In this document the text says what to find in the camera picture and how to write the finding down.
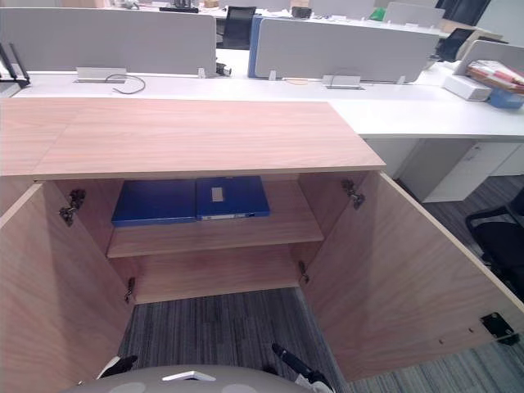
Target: wooden shelf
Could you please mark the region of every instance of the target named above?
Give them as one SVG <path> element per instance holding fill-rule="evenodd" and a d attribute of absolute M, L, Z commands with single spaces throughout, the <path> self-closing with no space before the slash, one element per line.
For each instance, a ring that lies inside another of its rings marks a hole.
<path fill-rule="evenodd" d="M 137 303 L 298 287 L 286 245 L 118 258 L 124 282 L 136 278 Z"/>
<path fill-rule="evenodd" d="M 297 181 L 265 182 L 271 215 L 249 219 L 116 228 L 109 258 L 319 242 L 322 232 Z"/>

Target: white partition panel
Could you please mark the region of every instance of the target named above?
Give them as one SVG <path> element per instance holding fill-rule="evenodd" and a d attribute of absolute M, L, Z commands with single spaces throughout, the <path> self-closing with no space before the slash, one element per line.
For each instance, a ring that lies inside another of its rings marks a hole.
<path fill-rule="evenodd" d="M 464 54 L 454 74 L 465 75 L 469 63 L 475 60 L 501 61 L 507 67 L 524 72 L 524 47 L 490 41 L 475 41 Z"/>
<path fill-rule="evenodd" d="M 386 8 L 384 21 L 405 25 L 413 23 L 422 27 L 437 27 L 444 16 L 442 8 L 418 6 L 415 4 L 404 4 L 403 2 L 390 2 Z"/>
<path fill-rule="evenodd" d="M 257 7 L 268 11 L 289 10 L 291 0 L 219 0 L 219 7 Z"/>
<path fill-rule="evenodd" d="M 375 9 L 375 0 L 309 0 L 316 16 L 347 16 L 351 19 L 368 19 Z"/>
<path fill-rule="evenodd" d="M 2 8 L 0 40 L 30 71 L 123 67 L 129 72 L 215 72 L 215 18 L 176 12 Z"/>
<path fill-rule="evenodd" d="M 386 26 L 315 20 L 260 22 L 255 75 L 267 78 L 360 76 L 362 80 L 405 82 L 418 78 L 434 52 L 438 34 Z"/>

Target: blue folder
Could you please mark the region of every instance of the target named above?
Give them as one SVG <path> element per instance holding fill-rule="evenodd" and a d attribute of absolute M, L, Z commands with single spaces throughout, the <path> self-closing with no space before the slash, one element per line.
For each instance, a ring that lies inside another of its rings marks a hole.
<path fill-rule="evenodd" d="M 198 219 L 265 217 L 269 204 L 259 176 L 199 178 L 196 181 Z"/>
<path fill-rule="evenodd" d="M 195 180 L 125 181 L 112 223 L 116 227 L 196 221 Z"/>

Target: black office chair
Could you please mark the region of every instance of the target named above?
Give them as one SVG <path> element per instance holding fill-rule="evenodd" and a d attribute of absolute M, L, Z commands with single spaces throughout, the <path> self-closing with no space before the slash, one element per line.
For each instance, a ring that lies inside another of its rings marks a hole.
<path fill-rule="evenodd" d="M 457 61 L 457 53 L 460 47 L 466 42 L 473 30 L 455 29 L 448 38 L 443 39 L 436 47 L 436 55 L 440 61 Z"/>
<path fill-rule="evenodd" d="M 509 216 L 512 222 L 473 223 L 502 215 Z M 469 215 L 466 225 L 484 252 L 482 259 L 524 299 L 524 188 L 507 205 Z"/>
<path fill-rule="evenodd" d="M 256 7 L 228 7 L 222 42 L 217 47 L 223 49 L 249 49 L 251 22 Z"/>

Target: cabinet hinge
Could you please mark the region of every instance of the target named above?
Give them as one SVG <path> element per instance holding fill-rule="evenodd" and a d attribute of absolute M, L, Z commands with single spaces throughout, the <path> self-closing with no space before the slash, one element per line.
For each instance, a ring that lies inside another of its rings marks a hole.
<path fill-rule="evenodd" d="M 69 206 L 62 207 L 58 214 L 63 218 L 68 227 L 73 225 L 73 217 L 80 210 L 85 200 L 85 190 L 79 188 L 69 193 Z"/>
<path fill-rule="evenodd" d="M 502 318 L 499 313 L 491 313 L 481 318 L 484 327 L 501 344 L 512 346 L 520 341 L 518 333 Z"/>
<path fill-rule="evenodd" d="M 124 301 L 126 303 L 129 303 L 129 299 L 131 298 L 131 295 L 133 294 L 133 291 L 134 291 L 134 284 L 135 284 L 135 278 L 134 277 L 131 277 L 129 280 L 128 280 L 128 291 L 125 292 L 125 296 L 124 296 Z"/>
<path fill-rule="evenodd" d="M 342 189 L 346 192 L 347 196 L 353 200 L 353 207 L 357 210 L 366 200 L 364 194 L 358 194 L 355 190 L 355 183 L 353 180 L 345 178 L 341 181 Z"/>
<path fill-rule="evenodd" d="M 298 269 L 300 270 L 300 275 L 304 279 L 304 282 L 307 284 L 309 282 L 309 276 L 305 272 L 305 263 L 303 260 L 298 261 Z"/>

